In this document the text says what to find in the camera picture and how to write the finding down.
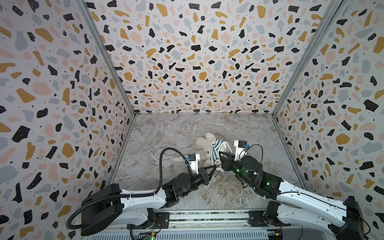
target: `stuffed animal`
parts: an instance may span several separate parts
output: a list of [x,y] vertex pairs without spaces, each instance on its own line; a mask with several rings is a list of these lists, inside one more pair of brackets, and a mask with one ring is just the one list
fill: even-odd
[[221,161],[218,153],[232,153],[228,142],[217,140],[215,135],[207,132],[205,134],[205,138],[198,137],[196,138],[195,143],[196,146],[201,149],[196,152],[196,154],[200,154],[200,160],[210,160],[211,165],[216,165],[217,170],[223,171],[223,169],[220,167]]

